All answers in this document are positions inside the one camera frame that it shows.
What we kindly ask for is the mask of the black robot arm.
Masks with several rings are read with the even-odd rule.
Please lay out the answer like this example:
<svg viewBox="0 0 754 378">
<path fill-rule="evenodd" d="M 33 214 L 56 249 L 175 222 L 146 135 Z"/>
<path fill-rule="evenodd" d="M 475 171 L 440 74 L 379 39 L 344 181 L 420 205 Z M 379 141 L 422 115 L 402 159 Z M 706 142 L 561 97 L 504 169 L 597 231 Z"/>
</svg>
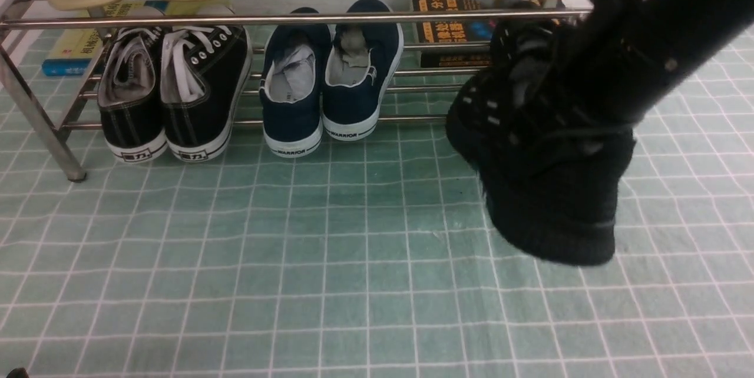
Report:
<svg viewBox="0 0 754 378">
<path fill-rule="evenodd" d="M 514 56 L 469 80 L 493 122 L 634 126 L 752 24 L 752 0 L 590 0 L 576 25 L 514 21 Z"/>
</svg>

